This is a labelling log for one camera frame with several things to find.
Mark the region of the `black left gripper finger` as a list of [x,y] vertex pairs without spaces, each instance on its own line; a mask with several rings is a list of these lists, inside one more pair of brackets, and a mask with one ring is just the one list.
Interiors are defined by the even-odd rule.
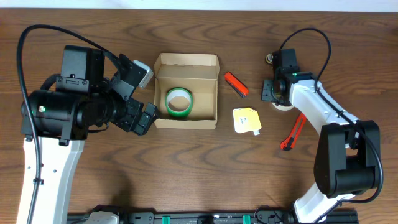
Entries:
[[139,135],[145,135],[155,120],[159,118],[159,110],[156,105],[148,103],[144,111],[141,111],[132,125],[132,131]]
[[120,54],[118,58],[110,52],[104,52],[104,55],[113,63],[117,71],[110,81],[104,80],[103,90],[107,92],[113,90],[122,99],[130,99],[136,88],[139,87],[144,71],[124,54]]

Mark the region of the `green tape roll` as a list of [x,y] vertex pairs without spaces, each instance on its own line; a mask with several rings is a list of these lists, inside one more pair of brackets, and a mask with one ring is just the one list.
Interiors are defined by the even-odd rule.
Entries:
[[165,107],[173,117],[187,117],[193,107],[193,97],[185,88],[173,88],[165,96]]

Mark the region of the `white masking tape roll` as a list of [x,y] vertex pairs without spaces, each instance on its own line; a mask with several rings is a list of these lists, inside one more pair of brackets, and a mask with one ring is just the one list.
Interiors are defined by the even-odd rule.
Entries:
[[289,111],[289,110],[291,110],[291,109],[294,108],[293,105],[290,105],[290,106],[283,106],[283,105],[280,105],[280,104],[277,104],[277,103],[272,103],[272,105],[273,105],[277,110],[280,110],[280,111]]

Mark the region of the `red stapler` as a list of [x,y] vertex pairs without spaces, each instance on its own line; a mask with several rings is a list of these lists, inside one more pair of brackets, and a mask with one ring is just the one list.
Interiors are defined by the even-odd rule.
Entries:
[[248,88],[231,72],[225,73],[224,79],[242,98],[245,98],[248,95]]

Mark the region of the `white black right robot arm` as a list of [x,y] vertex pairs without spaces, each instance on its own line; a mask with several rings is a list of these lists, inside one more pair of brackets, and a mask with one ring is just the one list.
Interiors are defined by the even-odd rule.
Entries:
[[342,203],[357,203],[355,196],[381,191],[380,129],[374,121],[361,121],[344,110],[312,72],[303,72],[294,49],[280,49],[266,57],[274,76],[264,80],[262,100],[279,110],[297,108],[319,135],[313,173],[315,182],[297,199],[282,223],[322,223]]

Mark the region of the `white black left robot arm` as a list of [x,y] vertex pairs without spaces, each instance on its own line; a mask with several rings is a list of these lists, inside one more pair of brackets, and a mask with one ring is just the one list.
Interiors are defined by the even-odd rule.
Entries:
[[144,135],[157,119],[157,107],[132,97],[153,77],[149,66],[125,55],[104,77],[110,54],[67,45],[62,71],[46,79],[22,106],[25,172],[18,223],[65,223],[76,165],[90,133],[116,125]]

